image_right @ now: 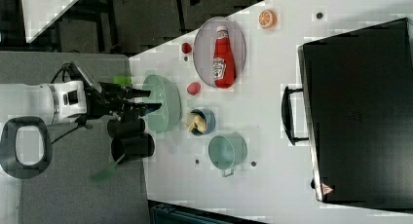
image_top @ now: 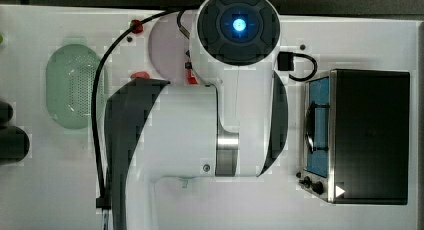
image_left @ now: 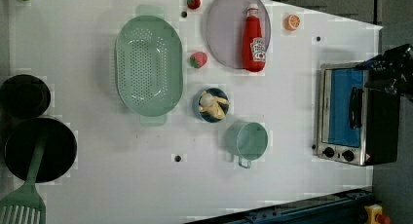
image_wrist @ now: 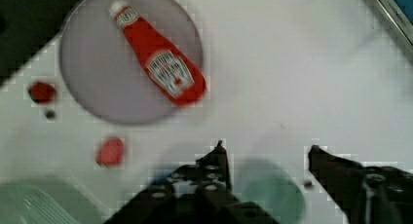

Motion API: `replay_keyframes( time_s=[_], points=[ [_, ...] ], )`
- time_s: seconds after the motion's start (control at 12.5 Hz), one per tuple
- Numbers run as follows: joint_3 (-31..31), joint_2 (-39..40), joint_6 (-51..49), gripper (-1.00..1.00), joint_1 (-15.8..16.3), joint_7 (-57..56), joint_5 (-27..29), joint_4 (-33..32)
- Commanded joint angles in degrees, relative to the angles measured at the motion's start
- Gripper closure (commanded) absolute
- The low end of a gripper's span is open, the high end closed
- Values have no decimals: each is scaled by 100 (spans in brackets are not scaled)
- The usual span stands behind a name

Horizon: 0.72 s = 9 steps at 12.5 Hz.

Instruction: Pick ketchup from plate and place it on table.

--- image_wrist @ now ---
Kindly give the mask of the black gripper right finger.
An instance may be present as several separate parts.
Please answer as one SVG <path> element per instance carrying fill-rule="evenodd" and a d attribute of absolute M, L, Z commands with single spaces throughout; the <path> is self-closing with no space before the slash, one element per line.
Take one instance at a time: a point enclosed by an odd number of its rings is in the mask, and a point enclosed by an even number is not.
<path fill-rule="evenodd" d="M 413 224 L 413 177 L 390 167 L 365 167 L 314 145 L 309 172 L 346 215 L 349 224 Z"/>

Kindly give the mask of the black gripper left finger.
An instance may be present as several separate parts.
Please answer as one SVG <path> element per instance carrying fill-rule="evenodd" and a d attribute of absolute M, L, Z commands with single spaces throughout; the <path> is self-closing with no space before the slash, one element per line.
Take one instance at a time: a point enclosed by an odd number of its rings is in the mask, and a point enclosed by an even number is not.
<path fill-rule="evenodd" d="M 103 224 L 279 224 L 254 202 L 232 191 L 221 142 L 134 195 Z"/>

